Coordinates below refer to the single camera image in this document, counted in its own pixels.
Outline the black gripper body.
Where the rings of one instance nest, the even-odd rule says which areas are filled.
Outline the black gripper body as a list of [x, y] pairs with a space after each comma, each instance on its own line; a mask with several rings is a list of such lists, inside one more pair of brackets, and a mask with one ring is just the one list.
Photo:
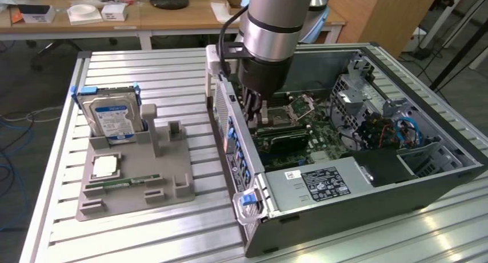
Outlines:
[[269, 62], [258, 58], [241, 60], [238, 77], [246, 88], [269, 100], [285, 86], [294, 58], [279, 62]]

